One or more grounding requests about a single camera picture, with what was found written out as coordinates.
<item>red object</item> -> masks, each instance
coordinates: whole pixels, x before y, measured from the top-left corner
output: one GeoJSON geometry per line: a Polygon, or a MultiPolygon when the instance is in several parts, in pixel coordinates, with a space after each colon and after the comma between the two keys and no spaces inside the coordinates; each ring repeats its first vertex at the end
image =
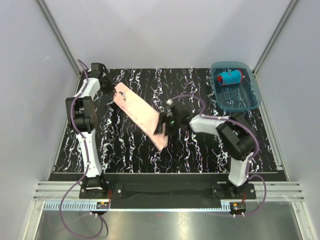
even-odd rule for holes
{"type": "Polygon", "coordinates": [[[242,200],[241,203],[243,203],[245,200],[246,200],[246,194],[244,193],[244,194],[243,194],[243,200],[242,200]]]}
{"type": "Polygon", "coordinates": [[[238,69],[238,71],[241,73],[241,83],[244,81],[244,74],[242,73],[242,71],[240,71],[240,69],[238,69]]]}

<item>pink towel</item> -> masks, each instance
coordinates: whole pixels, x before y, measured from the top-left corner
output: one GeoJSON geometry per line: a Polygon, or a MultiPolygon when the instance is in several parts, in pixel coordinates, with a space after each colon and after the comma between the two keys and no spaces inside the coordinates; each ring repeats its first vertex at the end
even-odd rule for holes
{"type": "Polygon", "coordinates": [[[122,82],[115,86],[115,90],[115,103],[145,132],[160,151],[165,148],[168,145],[168,136],[164,133],[154,135],[159,113],[122,82]]]}

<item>blue cylinder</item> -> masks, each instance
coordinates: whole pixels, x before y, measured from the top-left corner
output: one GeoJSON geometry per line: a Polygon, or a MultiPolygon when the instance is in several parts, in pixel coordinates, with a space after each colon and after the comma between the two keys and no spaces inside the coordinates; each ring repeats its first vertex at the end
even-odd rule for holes
{"type": "Polygon", "coordinates": [[[218,83],[221,86],[233,85],[242,83],[244,74],[240,70],[230,72],[222,72],[218,75],[218,83]]]}

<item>blue plastic container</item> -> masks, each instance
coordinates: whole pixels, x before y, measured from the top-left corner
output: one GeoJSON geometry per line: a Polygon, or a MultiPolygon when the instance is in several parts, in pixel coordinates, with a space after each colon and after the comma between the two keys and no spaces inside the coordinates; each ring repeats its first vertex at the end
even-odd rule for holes
{"type": "Polygon", "coordinates": [[[247,112],[259,107],[260,91],[251,69],[242,62],[222,61],[211,66],[211,79],[218,106],[226,112],[247,112]],[[220,85],[218,75],[240,70],[244,78],[241,83],[220,85]]]}

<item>gray wall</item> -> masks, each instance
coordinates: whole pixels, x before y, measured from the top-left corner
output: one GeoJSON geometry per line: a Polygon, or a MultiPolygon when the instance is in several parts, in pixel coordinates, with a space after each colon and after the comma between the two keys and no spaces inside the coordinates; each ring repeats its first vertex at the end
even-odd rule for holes
{"type": "Polygon", "coordinates": [[[35,0],[0,0],[0,70],[0,238],[16,240],[76,82],[35,0]]]}
{"type": "Polygon", "coordinates": [[[303,0],[261,70],[266,105],[290,177],[301,183],[320,236],[320,1],[303,0]]]}
{"type": "Polygon", "coordinates": [[[253,68],[290,0],[45,0],[75,58],[108,68],[253,68]]]}

